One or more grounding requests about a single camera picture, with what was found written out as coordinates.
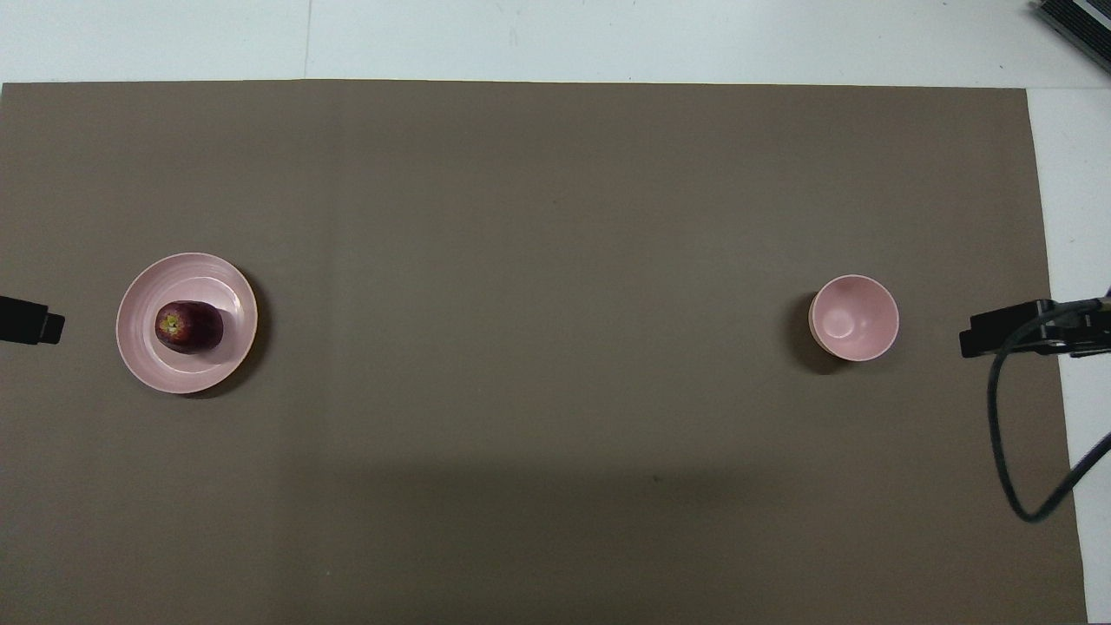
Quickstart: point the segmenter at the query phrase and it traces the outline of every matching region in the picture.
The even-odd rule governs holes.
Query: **red apple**
[[[171,301],[154,317],[154,336],[181,354],[212,350],[223,339],[220,311],[203,301]]]

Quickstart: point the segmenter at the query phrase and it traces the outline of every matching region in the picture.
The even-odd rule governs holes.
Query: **plate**
[[[154,317],[171,301],[211,303],[223,319],[220,345],[201,354],[178,354],[154,336]],[[131,282],[116,316],[116,344],[128,370],[164,393],[197,393],[219,384],[247,357],[259,312],[247,278],[211,253],[168,255]]]

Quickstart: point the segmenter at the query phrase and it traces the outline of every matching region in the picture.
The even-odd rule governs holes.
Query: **bowl rim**
[[[879,352],[877,352],[874,356],[868,356],[865,359],[850,359],[848,356],[843,356],[841,354],[838,354],[837,352],[833,351],[833,349],[831,349],[830,346],[825,345],[825,342],[822,341],[822,335],[818,332],[818,326],[817,326],[815,321],[814,321],[814,305],[818,304],[818,299],[821,298],[822,293],[825,292],[825,289],[828,289],[833,283],[839,282],[841,280],[850,279],[850,278],[862,278],[862,279],[864,279],[864,280],[867,280],[869,282],[872,282],[873,284],[880,286],[880,290],[882,290],[883,293],[887,295],[888,300],[891,302],[891,306],[895,311],[895,329],[894,329],[894,332],[891,333],[891,341],[889,341],[888,344],[883,346],[883,350],[880,350]],[[863,273],[844,273],[843,275],[838,275],[838,276],[833,278],[832,280],[825,282],[825,284],[823,284],[822,288],[818,289],[818,292],[815,292],[814,296],[810,300],[810,312],[809,312],[808,317],[809,317],[809,322],[810,322],[810,336],[812,336],[814,339],[814,342],[822,350],[824,350],[825,352],[832,354],[833,356],[837,356],[838,359],[841,359],[842,361],[849,361],[850,363],[864,363],[867,361],[874,361],[874,360],[879,359],[880,356],[883,356],[884,354],[888,353],[889,350],[891,350],[891,346],[895,344],[895,339],[899,337],[899,329],[900,329],[899,302],[895,301],[894,295],[891,294],[891,291],[888,289],[888,286],[883,285],[875,278],[872,278],[871,275],[864,275]]]

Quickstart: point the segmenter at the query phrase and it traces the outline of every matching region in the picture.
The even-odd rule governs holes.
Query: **black device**
[[[0,294],[0,341],[58,345],[66,317],[47,310],[42,303]]]
[[[995,354],[1011,333],[1022,324],[1047,315],[1061,304],[1052,299],[1035,299],[982,312],[969,319],[971,329],[961,333],[961,356],[972,359]],[[1111,311],[1070,312],[1039,326],[1023,337],[1011,352],[1033,352],[1047,356],[1069,354],[1073,359],[1111,352]]]
[[[1038,523],[1051,515],[1080,478],[1111,452],[1111,434],[1097,443],[1069,471],[1038,510],[1027,511],[1019,502],[1011,475],[1007,471],[999,429],[999,376],[1003,371],[1003,362],[1015,352],[1069,354],[1074,359],[1111,353],[1111,290],[1101,298],[1063,303],[1052,299],[1035,299],[973,315],[969,324],[971,327],[960,334],[961,356],[973,359],[985,354],[995,355],[988,372],[988,427],[991,431],[991,451],[995,457],[999,483],[1014,514],[1027,523]]]
[[[1043,0],[1034,12],[1111,71],[1111,0]]]

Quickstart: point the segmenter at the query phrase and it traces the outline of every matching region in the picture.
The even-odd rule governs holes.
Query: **black cable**
[[[1069,471],[1061,484],[1053,490],[1045,503],[1038,508],[1037,512],[1029,513],[1022,507],[1022,503],[1019,502],[1018,495],[1014,493],[1014,485],[1011,484],[1011,475],[1007,471],[1007,460],[1003,457],[1003,441],[999,433],[999,404],[997,402],[997,394],[999,391],[999,375],[1003,370],[1003,362],[1007,361],[1007,356],[1014,350],[1014,347],[1027,336],[1038,329],[1044,326],[1045,324],[1064,317],[1065,315],[1078,314],[1082,315],[1084,312],[1091,312],[1099,310],[1102,306],[1102,302],[1099,299],[1084,299],[1080,301],[1070,301],[1067,303],[1059,303],[1051,310],[1042,312],[1038,317],[1027,322],[1019,326],[1017,331],[1011,333],[1000,346],[999,353],[995,354],[995,360],[991,363],[991,371],[988,374],[988,425],[991,429],[991,451],[995,455],[995,471],[999,472],[999,482],[1003,486],[1003,493],[1007,495],[1007,503],[1011,505],[1011,510],[1014,514],[1019,515],[1019,518],[1027,523],[1038,523],[1044,521],[1064,500],[1064,496],[1072,491],[1072,487],[1080,482],[1081,477],[1092,468],[1095,463],[1100,461],[1109,451],[1111,451],[1111,434],[1108,434],[1100,441],[1095,447],[1092,447],[1083,458],[1077,463],[1077,466]]]

